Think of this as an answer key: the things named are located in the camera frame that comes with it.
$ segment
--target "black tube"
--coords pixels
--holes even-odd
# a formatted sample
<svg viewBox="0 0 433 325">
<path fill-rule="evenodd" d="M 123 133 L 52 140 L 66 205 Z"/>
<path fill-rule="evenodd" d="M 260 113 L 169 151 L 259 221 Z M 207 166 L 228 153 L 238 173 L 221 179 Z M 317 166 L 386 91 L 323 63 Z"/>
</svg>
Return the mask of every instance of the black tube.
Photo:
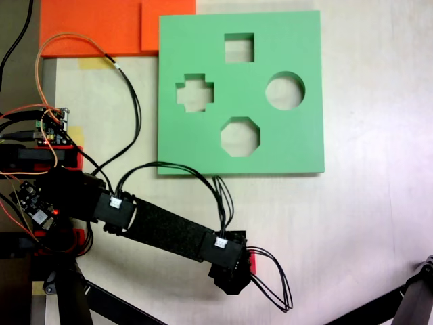
<svg viewBox="0 0 433 325">
<path fill-rule="evenodd" d="M 93 325 L 82 277 L 61 269 L 55 278 L 61 325 Z"/>
<path fill-rule="evenodd" d="M 424 279 L 419 279 L 407 288 L 392 325 L 427 325 L 432 307 L 432 289 Z"/>
</svg>

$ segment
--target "orange wire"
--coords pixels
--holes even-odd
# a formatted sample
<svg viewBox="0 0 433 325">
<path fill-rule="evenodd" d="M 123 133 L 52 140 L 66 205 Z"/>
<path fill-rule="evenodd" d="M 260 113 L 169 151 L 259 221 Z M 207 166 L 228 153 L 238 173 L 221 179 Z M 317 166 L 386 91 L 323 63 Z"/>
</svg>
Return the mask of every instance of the orange wire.
<svg viewBox="0 0 433 325">
<path fill-rule="evenodd" d="M 11 177 L 12 179 L 15 179 L 16 181 L 19 181 L 20 183 L 22 183 L 22 180 L 21 180 L 21 179 L 18 179 L 17 177 L 15 177 L 15 176 L 13 176 L 13 175 L 10 175 L 10 177 Z"/>
<path fill-rule="evenodd" d="M 20 227 L 21 229 L 23 229 L 27 234 L 29 234 L 30 236 L 34 237 L 34 235 L 27 230 L 21 223 L 19 223 L 18 221 L 16 221 L 14 219 L 14 217 L 12 217 L 9 212 L 7 212 L 5 206 L 3 205 L 3 203 L 0 201 L 0 207 L 3 209 L 3 211 L 5 211 L 6 215 L 9 217 L 9 219 L 11 219 L 18 227 Z"/>
<path fill-rule="evenodd" d="M 60 110 L 59 110 L 58 108 L 55 108 L 55 107 L 50 106 L 50 105 L 45 105 L 45 104 L 32 104 L 32 105 L 25 105 L 25 106 L 21 106 L 21 107 L 18 107 L 18 108 L 14 108 L 13 110 L 10 110 L 9 112 L 7 112 L 7 113 L 1 115 L 1 116 L 0 116 L 0 120 L 1 120 L 2 118 L 4 118 L 5 116 L 11 114 L 11 113 L 17 112 L 17 111 L 19 111 L 19 110 L 26 110 L 27 108 L 32 108 L 32 107 L 50 108 L 50 109 L 52 109 L 52 110 L 56 110 L 57 112 L 60 112 Z"/>
<path fill-rule="evenodd" d="M 43 130 L 43 117 L 44 117 L 45 114 L 47 114 L 48 112 L 51 112 L 53 110 L 59 112 L 60 110 L 58 108 L 54 108 L 52 106 L 45 105 L 45 104 L 26 105 L 26 106 L 21 106 L 21 107 L 15 108 L 13 110 L 10 110 L 9 112 L 7 112 L 4 115 L 0 116 L 0 119 L 2 119 L 3 117 L 5 117 L 5 116 L 7 116 L 7 115 L 9 115 L 9 114 L 11 114 L 13 112 L 17 112 L 19 110 L 25 110 L 25 109 L 31 108 L 31 107 L 46 107 L 47 108 L 47 110 L 43 113 L 42 118 L 41 118 L 41 133 L 42 133 L 43 138 L 47 142 L 49 148 L 53 152 L 54 159 L 55 159 L 54 167 L 57 167 L 58 157 L 57 157 L 57 154 L 55 153 L 55 150 L 54 150 L 53 146 L 48 141 L 47 136 L 46 136 L 46 134 L 45 134 L 45 132 Z M 3 173 L 3 172 L 0 171 L 0 175 L 44 175 L 46 173 L 48 173 L 48 171 L 41 171 L 41 172 L 37 172 L 37 173 L 19 172 L 19 171 L 18 172 L 13 172 L 13 173 Z"/>
<path fill-rule="evenodd" d="M 89 43 L 93 44 L 96 48 L 98 48 L 98 50 L 101 51 L 101 53 L 103 53 L 104 55 L 107 54 L 107 52 L 104 51 L 104 49 L 98 44 L 96 43 L 93 39 L 91 39 L 90 37 L 87 37 L 85 35 L 82 34 L 78 34 L 76 32 L 61 32 L 60 34 L 56 34 L 50 38 L 48 38 L 44 44 L 42 44 L 41 48 L 38 51 L 38 54 L 36 56 L 36 62 L 35 62 L 35 79 L 36 79 L 36 87 L 38 89 L 39 92 L 39 96 L 41 96 L 42 102 L 48 105 L 48 101 L 47 98 L 45 97 L 45 94 L 43 93 L 42 90 L 42 86 L 41 86 L 41 80 L 39 79 L 39 63 L 41 61 L 41 55 L 43 50 L 46 48 L 46 46 L 48 44 L 50 44 L 52 41 L 55 41 L 56 39 L 60 39 L 60 38 L 66 38 L 66 37 L 72 37 L 72 38 L 77 38 L 77 39 L 83 39 L 85 41 L 88 41 Z"/>
</svg>

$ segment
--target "circuit board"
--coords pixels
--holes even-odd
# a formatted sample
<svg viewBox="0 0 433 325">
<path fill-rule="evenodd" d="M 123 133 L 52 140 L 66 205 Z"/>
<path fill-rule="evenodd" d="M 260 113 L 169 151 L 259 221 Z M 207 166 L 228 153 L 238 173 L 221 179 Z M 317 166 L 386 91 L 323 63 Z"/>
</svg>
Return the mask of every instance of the circuit board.
<svg viewBox="0 0 433 325">
<path fill-rule="evenodd" d="M 67 108 L 59 108 L 60 112 L 54 112 L 54 116 L 59 119 L 60 125 L 63 129 L 63 131 L 68 131 L 68 117 L 69 117 L 69 109 Z M 41 133 L 41 122 L 36 121 L 36 128 L 37 131 L 41 134 L 39 139 L 37 140 L 37 146 L 40 147 L 47 147 L 49 143 L 52 146 L 70 146 L 71 143 L 66 138 L 63 138 L 62 135 L 60 135 L 56 130 L 52 127 L 50 127 L 47 123 L 43 123 L 43 130 L 45 132 L 45 135 L 47 136 L 47 141 L 43 139 L 42 133 Z"/>
<path fill-rule="evenodd" d="M 18 204 L 15 193 L 11 193 L 12 200 Z M 20 206 L 23 212 L 28 214 L 38 225 L 43 229 L 48 230 L 55 218 L 58 216 L 59 211 L 53 207 L 52 204 L 43 202 L 39 191 L 34 185 L 25 181 L 20 186 L 20 191 L 17 192 Z"/>
</svg>

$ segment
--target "tripod leg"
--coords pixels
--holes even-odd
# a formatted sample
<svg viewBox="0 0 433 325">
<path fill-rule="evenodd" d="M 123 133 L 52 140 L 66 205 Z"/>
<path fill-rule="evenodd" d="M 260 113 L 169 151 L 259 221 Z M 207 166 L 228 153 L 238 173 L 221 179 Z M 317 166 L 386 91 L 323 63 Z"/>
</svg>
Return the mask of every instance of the tripod leg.
<svg viewBox="0 0 433 325">
<path fill-rule="evenodd" d="M 83 281 L 79 274 L 70 270 L 61 270 L 55 279 L 57 290 L 60 324 L 93 325 Z"/>
<path fill-rule="evenodd" d="M 392 325 L 427 325 L 432 307 L 432 289 L 425 280 L 419 279 L 407 288 Z"/>
<path fill-rule="evenodd" d="M 402 298 L 401 286 L 364 306 L 328 323 L 327 325 L 379 325 L 394 317 Z"/>
</svg>

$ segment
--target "black cable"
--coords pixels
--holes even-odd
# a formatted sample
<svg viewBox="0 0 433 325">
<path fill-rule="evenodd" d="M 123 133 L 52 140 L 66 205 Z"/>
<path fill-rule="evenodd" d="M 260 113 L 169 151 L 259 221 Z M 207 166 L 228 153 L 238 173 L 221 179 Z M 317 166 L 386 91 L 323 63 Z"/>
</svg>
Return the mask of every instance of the black cable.
<svg viewBox="0 0 433 325">
<path fill-rule="evenodd" d="M 15 214 L 18 216 L 18 218 L 20 218 L 20 221 L 21 221 L 22 225 L 26 229 L 28 229 L 23 216 L 21 215 L 21 212 L 18 210 L 18 208 L 16 207 L 16 205 L 10 199 L 8 199 L 6 196 L 4 196 L 2 193 L 0 193 L 0 198 L 3 201 L 5 201 L 7 203 L 7 205 L 9 205 L 12 208 L 12 210 L 14 210 Z"/>
<path fill-rule="evenodd" d="M 87 222 L 86 240 L 85 240 L 84 245 L 81 247 L 80 253 L 77 255 L 77 257 L 86 255 L 91 250 L 91 248 L 93 246 L 93 239 L 94 239 L 94 237 L 93 237 L 93 230 L 92 230 L 92 227 L 91 227 L 91 222 L 88 221 Z"/>
<path fill-rule="evenodd" d="M 290 290 L 289 282 L 283 268 L 279 264 L 278 260 L 269 251 L 263 248 L 250 246 L 247 247 L 249 253 L 262 255 L 271 259 L 278 268 L 279 275 L 281 277 L 281 283 L 283 286 L 283 299 L 279 298 L 257 275 L 251 273 L 251 281 L 259 288 L 259 290 L 268 298 L 278 309 L 282 312 L 287 313 L 293 309 L 292 292 Z"/>
<path fill-rule="evenodd" d="M 56 132 L 58 132 L 63 138 L 67 139 L 72 144 L 72 146 L 75 148 L 75 150 L 80 152 L 80 154 L 82 154 L 83 157 L 85 157 L 93 166 L 95 166 L 96 168 L 99 168 L 99 165 L 88 154 L 86 154 L 84 151 L 82 151 L 79 148 L 79 146 L 74 142 L 74 140 L 72 140 L 72 138 L 62 128 L 60 128 L 57 123 L 53 122 L 53 120 L 51 120 L 51 118 L 49 116 L 46 116 L 46 115 L 44 116 L 44 119 L 47 120 L 47 123 L 51 123 L 51 126 L 56 130 Z M 108 176 L 103 171 L 101 171 L 101 174 L 106 179 L 108 190 L 110 191 L 111 194 L 114 195 L 113 187 L 111 185 L 110 180 L 108 179 Z"/>
<path fill-rule="evenodd" d="M 129 178 L 129 176 L 131 176 L 134 172 L 138 171 L 139 169 L 146 168 L 146 167 L 165 167 L 165 168 L 179 169 L 179 170 L 186 171 L 186 172 L 192 174 L 193 176 L 197 177 L 200 181 L 202 181 L 202 183 L 209 188 L 209 190 L 212 192 L 212 194 L 215 197 L 215 200 L 216 200 L 216 203 L 218 206 L 218 212 L 219 212 L 219 218 L 220 218 L 220 224 L 221 224 L 221 230 L 219 232 L 219 236 L 221 238 L 225 237 L 225 216 L 226 216 L 226 214 L 225 214 L 223 199 L 222 199 L 222 196 L 220 193 L 221 188 L 220 187 L 213 188 L 213 186 L 209 183 L 209 181 L 202 174 L 200 174 L 198 171 L 196 171 L 195 169 L 193 169 L 191 167 L 188 167 L 185 165 L 180 165 L 180 164 L 174 164 L 171 162 L 164 162 L 164 161 L 149 162 L 147 164 L 135 167 L 135 168 L 131 169 L 129 172 L 127 172 L 125 175 L 123 175 L 122 178 L 120 179 L 120 181 L 118 182 L 118 184 L 116 186 L 116 190 L 114 192 L 116 197 L 120 198 L 123 185 L 127 181 L 127 179 Z"/>
<path fill-rule="evenodd" d="M 32 19 L 32 12 L 33 12 L 33 0 L 30 0 L 28 2 L 28 12 L 27 12 L 26 22 L 24 23 L 24 27 L 22 28 L 21 33 L 20 33 L 20 35 L 18 35 L 18 38 L 15 40 L 14 44 L 12 44 L 12 46 L 6 52 L 6 54 L 5 54 L 5 56 L 2 59 L 1 64 L 0 64 L 0 91 L 1 91 L 1 84 L 2 84 L 2 80 L 3 80 L 3 69 L 5 68 L 7 59 L 9 59 L 12 52 L 17 47 L 18 43 L 21 41 L 22 37 L 26 33 L 28 25 L 30 24 L 30 20 Z"/>
<path fill-rule="evenodd" d="M 213 176 L 212 180 L 214 182 L 215 188 L 216 189 L 218 188 L 219 195 L 221 196 L 221 200 L 223 199 L 224 196 L 227 207 L 229 208 L 229 220 L 224 226 L 224 230 L 226 230 L 235 215 L 235 206 L 233 203 L 233 198 L 231 197 L 229 188 L 227 187 L 227 185 L 225 184 L 225 182 L 220 176 L 218 175 Z"/>
<path fill-rule="evenodd" d="M 21 122 L 21 121 L 7 121 L 7 122 L 2 123 L 0 125 L 0 133 L 3 132 L 7 127 L 10 127 L 11 125 L 18 123 L 18 122 Z"/>
<path fill-rule="evenodd" d="M 113 64 L 116 63 L 116 61 L 109 56 L 108 54 L 106 54 L 107 59 L 109 59 Z M 117 154 L 115 154 L 112 158 L 108 159 L 106 162 L 104 162 L 102 165 L 100 165 L 98 168 L 96 168 L 93 172 L 92 175 L 95 176 L 97 175 L 106 165 L 110 164 L 112 161 L 116 160 L 117 158 L 119 158 L 120 156 L 122 156 L 126 151 L 128 151 L 133 144 L 137 141 L 140 131 L 141 131 L 141 105 L 140 105 L 140 101 L 138 100 L 137 94 L 135 93 L 134 87 L 132 85 L 132 83 L 130 82 L 130 80 L 128 79 L 128 77 L 126 76 L 126 74 L 122 71 L 122 69 L 118 69 L 119 73 L 122 75 L 122 78 L 124 79 L 125 83 L 127 84 L 128 90 L 131 94 L 132 100 L 133 100 L 133 104 L 134 104 L 134 115 L 135 115 L 135 133 L 134 133 L 134 138 L 133 140 L 130 142 L 130 144 L 128 144 L 125 148 L 123 148 L 120 152 L 118 152 Z"/>
</svg>

